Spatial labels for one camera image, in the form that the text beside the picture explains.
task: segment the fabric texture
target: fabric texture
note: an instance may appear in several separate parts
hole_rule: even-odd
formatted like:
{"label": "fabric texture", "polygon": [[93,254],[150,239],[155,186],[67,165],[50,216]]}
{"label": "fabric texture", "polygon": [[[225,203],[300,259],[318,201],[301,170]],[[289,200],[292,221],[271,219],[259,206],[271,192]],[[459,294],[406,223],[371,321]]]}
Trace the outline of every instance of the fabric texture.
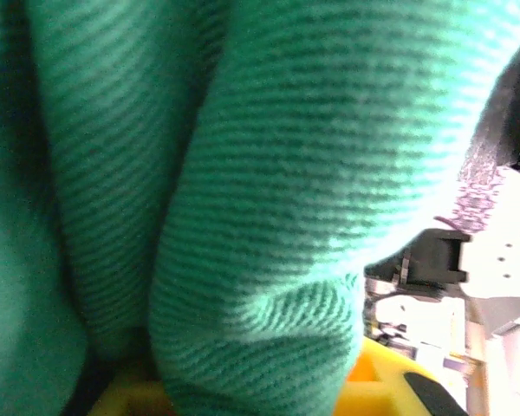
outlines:
{"label": "fabric texture", "polygon": [[519,45],[520,0],[0,1],[0,415],[149,342],[182,416],[330,415]]}

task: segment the yellow plastic object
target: yellow plastic object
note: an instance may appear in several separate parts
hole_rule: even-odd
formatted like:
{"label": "yellow plastic object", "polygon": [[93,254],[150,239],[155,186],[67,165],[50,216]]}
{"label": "yellow plastic object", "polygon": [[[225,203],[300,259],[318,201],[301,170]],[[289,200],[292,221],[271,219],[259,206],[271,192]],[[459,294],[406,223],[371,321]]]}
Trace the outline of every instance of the yellow plastic object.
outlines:
{"label": "yellow plastic object", "polygon": [[[435,380],[416,362],[368,338],[337,401],[334,416],[431,416],[403,377]],[[162,386],[139,365],[120,371],[88,416],[176,416]]]}

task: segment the green fabric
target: green fabric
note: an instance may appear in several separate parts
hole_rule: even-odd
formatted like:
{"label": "green fabric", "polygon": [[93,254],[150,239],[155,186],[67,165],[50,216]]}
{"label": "green fabric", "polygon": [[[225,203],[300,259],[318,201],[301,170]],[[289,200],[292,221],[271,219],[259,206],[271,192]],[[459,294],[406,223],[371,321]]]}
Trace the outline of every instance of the green fabric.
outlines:
{"label": "green fabric", "polygon": [[519,45],[520,0],[0,0],[0,415],[145,328],[183,416],[330,415]]}

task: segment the yellow toy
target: yellow toy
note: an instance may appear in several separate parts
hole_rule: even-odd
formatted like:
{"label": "yellow toy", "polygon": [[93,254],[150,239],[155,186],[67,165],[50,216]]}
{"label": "yellow toy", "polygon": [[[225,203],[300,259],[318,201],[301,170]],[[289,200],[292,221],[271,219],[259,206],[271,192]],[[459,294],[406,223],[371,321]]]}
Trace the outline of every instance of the yellow toy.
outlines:
{"label": "yellow toy", "polygon": [[[425,404],[430,396],[432,403]],[[424,368],[366,338],[361,355],[341,390],[334,416],[467,414],[455,405],[452,397]],[[137,364],[120,371],[88,416],[176,415],[161,384],[147,380],[146,371]]]}

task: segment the ribbed fabric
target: ribbed fabric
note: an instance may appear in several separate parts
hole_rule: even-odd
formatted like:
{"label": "ribbed fabric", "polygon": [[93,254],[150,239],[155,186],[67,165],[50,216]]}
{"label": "ribbed fabric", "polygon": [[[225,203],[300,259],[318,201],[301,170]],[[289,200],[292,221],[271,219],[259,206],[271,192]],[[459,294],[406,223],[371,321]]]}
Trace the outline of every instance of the ribbed fabric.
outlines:
{"label": "ribbed fabric", "polygon": [[92,348],[147,327],[182,416],[330,415],[359,272],[446,198],[519,45],[520,0],[0,5],[0,415],[56,416],[81,369],[62,259]]}

